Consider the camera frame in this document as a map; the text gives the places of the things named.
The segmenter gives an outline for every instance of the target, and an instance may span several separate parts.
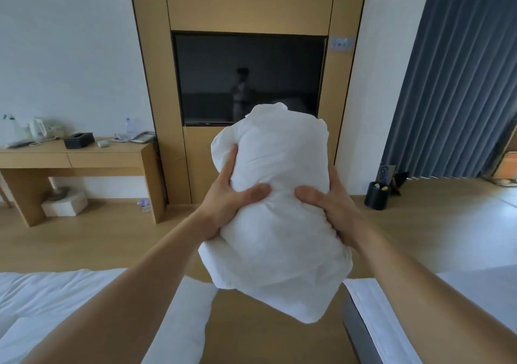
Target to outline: white box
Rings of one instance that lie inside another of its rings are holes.
[[[47,217],[77,216],[88,205],[84,191],[72,190],[59,201],[45,201],[41,204]]]

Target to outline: desk drawer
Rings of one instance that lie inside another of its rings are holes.
[[[68,153],[72,168],[141,167],[140,153]]]
[[[66,153],[0,153],[0,168],[70,168]]]

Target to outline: bed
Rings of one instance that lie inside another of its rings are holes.
[[[124,269],[0,273],[0,364],[17,364],[45,335]],[[217,288],[184,277],[144,364],[197,364]]]
[[[517,333],[517,265],[438,274]],[[347,279],[343,322],[362,364],[421,364],[380,286]]]

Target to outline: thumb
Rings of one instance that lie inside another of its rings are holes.
[[[327,195],[321,191],[316,190],[310,186],[298,186],[295,188],[294,193],[296,198],[301,202],[305,202],[314,206],[318,206],[322,209],[326,209],[328,205]]]
[[[247,190],[237,192],[238,207],[262,201],[271,193],[271,186],[267,183],[258,183]]]

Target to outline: blue-gray curtain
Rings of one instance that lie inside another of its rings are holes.
[[[427,0],[383,163],[477,176],[516,111],[517,0]]]

